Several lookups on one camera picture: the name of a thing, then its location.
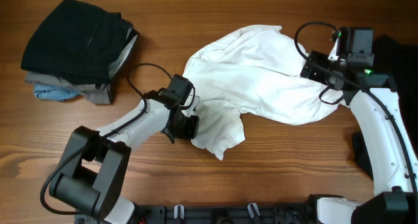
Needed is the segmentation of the white t-shirt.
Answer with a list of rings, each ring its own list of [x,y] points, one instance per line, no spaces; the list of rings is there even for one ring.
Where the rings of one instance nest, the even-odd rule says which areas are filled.
[[[219,160],[243,142],[242,114],[288,125],[320,121],[333,113],[342,92],[300,76],[304,49],[280,25],[249,25],[194,53],[183,76],[200,98],[200,118],[191,143]]]

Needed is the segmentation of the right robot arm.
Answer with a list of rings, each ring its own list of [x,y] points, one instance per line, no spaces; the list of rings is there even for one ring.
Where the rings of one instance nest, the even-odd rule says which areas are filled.
[[[373,68],[373,31],[366,27],[332,29],[335,52],[299,54],[301,77],[341,91],[333,104],[345,102],[360,126],[353,140],[368,154],[374,197],[363,204],[337,195],[310,195],[312,223],[416,223],[417,158],[400,114],[396,84],[389,73]]]

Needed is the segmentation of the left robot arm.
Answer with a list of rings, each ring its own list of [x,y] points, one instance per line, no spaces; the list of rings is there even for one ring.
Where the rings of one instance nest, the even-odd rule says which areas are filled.
[[[76,128],[55,170],[46,179],[40,201],[49,212],[45,195],[68,204],[73,216],[98,223],[143,223],[137,204],[123,198],[121,189],[131,152],[161,132],[171,142],[196,137],[199,117],[195,87],[180,75],[167,88],[143,94],[140,104],[119,120],[98,128]]]

